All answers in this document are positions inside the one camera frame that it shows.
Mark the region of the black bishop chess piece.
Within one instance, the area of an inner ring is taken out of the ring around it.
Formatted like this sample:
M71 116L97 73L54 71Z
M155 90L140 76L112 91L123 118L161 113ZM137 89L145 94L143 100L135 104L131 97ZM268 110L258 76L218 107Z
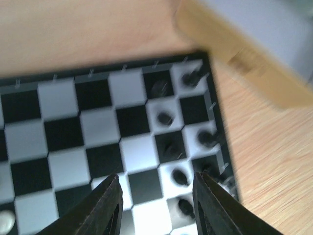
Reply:
M213 148L222 141L218 133L211 134L208 130L200 130L197 135L197 140L206 148Z

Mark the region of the black queen chess piece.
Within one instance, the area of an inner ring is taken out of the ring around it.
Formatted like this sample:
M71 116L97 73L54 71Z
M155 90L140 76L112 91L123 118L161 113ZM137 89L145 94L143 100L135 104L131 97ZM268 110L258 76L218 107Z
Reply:
M219 170L216 169L212 164L205 164L202 168L202 172L207 173L211 178L219 178Z

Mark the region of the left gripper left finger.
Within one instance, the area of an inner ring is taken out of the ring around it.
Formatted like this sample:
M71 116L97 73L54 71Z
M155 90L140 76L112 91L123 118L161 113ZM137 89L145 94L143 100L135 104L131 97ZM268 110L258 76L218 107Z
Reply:
M42 235L118 235L123 198L117 174L109 175L81 203L40 231Z

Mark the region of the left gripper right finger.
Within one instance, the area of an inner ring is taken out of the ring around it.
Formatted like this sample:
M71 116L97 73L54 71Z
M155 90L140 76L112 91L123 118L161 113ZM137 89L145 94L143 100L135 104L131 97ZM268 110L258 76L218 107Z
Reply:
M207 173L196 172L193 201L200 235L280 235L246 209Z

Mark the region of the black rook chess piece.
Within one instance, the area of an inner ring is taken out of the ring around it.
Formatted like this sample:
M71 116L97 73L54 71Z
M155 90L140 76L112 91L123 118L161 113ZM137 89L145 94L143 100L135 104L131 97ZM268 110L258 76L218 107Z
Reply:
M190 73L185 73L181 80L184 86L195 88L203 77L202 65L196 67Z

